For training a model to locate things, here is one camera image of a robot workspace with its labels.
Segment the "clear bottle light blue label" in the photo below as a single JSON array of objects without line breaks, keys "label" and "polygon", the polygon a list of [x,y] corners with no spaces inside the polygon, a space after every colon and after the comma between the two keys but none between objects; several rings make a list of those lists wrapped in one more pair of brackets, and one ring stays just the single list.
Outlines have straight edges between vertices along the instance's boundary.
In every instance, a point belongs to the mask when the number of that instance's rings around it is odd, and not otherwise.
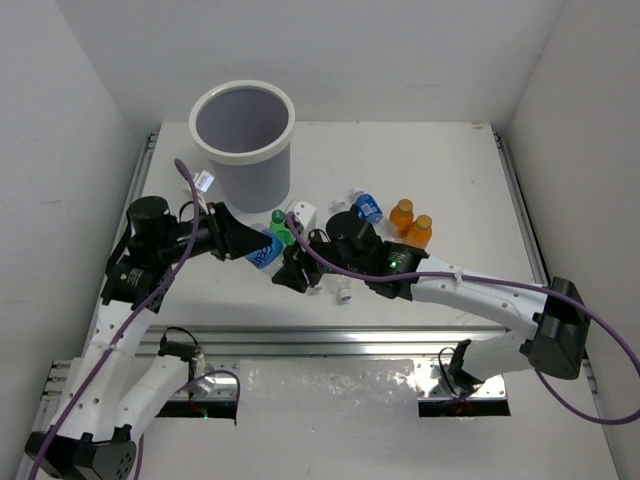
[{"label": "clear bottle light blue label", "polygon": [[284,245],[281,240],[265,225],[255,223],[252,229],[270,238],[270,244],[245,256],[245,259],[258,270],[272,277],[282,266]]}]

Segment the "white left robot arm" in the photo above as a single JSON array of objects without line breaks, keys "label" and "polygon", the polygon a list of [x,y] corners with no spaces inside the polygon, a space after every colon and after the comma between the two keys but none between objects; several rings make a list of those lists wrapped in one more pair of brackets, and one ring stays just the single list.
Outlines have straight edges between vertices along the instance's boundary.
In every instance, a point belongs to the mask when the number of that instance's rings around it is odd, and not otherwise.
[{"label": "white left robot arm", "polygon": [[200,348],[163,340],[143,377],[125,386],[142,337],[186,261],[201,254],[235,260],[269,246],[271,239],[240,223],[223,203],[193,206],[193,219],[179,221],[162,197],[130,204],[125,231],[107,262],[97,322],[77,374],[48,429],[32,432],[25,445],[33,475],[137,475],[144,430],[196,377]]}]

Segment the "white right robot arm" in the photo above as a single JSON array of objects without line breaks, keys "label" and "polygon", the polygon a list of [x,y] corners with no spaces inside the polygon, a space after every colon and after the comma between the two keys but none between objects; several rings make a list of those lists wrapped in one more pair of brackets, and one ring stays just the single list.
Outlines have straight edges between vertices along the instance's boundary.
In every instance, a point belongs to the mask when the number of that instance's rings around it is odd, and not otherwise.
[{"label": "white right robot arm", "polygon": [[325,276],[341,275],[390,300],[443,305],[504,327],[487,340],[457,344],[441,370],[449,389],[470,392],[491,377],[527,369],[562,380],[579,376],[590,322],[573,282],[556,277],[545,286],[483,277],[384,241],[351,211],[332,216],[319,235],[304,234],[293,212],[285,224],[296,241],[273,277],[277,285],[304,293]]}]

